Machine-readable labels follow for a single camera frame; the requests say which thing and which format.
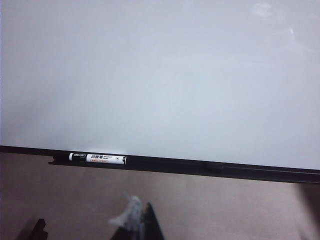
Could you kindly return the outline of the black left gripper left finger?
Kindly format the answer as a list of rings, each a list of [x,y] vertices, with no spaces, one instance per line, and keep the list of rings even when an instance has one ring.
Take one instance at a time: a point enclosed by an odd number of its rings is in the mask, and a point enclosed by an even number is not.
[[[33,230],[29,235],[29,240],[47,240],[48,233],[44,231],[46,222],[43,218],[40,218],[35,224]]]

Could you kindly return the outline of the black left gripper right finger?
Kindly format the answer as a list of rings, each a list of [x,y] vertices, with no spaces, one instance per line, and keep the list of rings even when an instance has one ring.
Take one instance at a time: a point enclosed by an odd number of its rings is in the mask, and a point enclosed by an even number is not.
[[[117,217],[109,220],[118,228],[111,237],[112,240],[163,240],[152,205],[146,207],[140,201],[130,201],[125,210]]]

